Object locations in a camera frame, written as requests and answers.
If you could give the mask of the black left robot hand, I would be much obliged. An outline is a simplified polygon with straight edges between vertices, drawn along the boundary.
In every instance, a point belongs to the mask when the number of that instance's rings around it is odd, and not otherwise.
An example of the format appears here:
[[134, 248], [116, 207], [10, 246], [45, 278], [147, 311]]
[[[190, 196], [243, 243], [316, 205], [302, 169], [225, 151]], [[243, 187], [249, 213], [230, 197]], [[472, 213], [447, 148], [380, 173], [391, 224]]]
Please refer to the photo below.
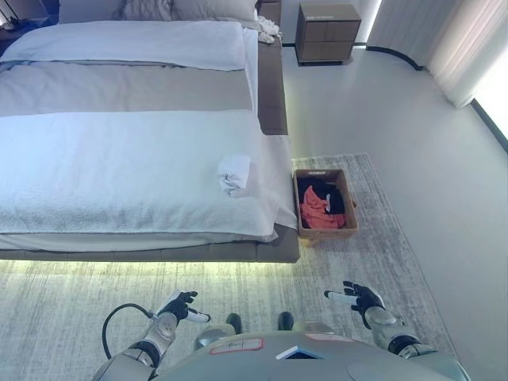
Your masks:
[[197, 291], [174, 291], [168, 301], [156, 312], [157, 315], [164, 313], [173, 314], [177, 322], [188, 320], [196, 323], [207, 323], [211, 316], [190, 308], [190, 304], [198, 296]]

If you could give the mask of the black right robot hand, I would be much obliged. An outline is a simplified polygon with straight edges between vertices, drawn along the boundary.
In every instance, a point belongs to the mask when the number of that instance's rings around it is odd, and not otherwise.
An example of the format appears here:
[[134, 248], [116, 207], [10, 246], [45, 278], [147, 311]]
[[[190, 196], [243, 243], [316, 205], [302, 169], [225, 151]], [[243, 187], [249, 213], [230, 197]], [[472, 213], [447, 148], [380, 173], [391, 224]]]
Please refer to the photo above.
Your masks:
[[352, 281], [344, 281], [342, 284], [342, 292], [327, 290], [324, 291], [324, 296], [329, 300], [349, 305], [351, 310], [358, 312], [361, 316], [373, 307], [386, 309], [382, 298], [371, 288]]

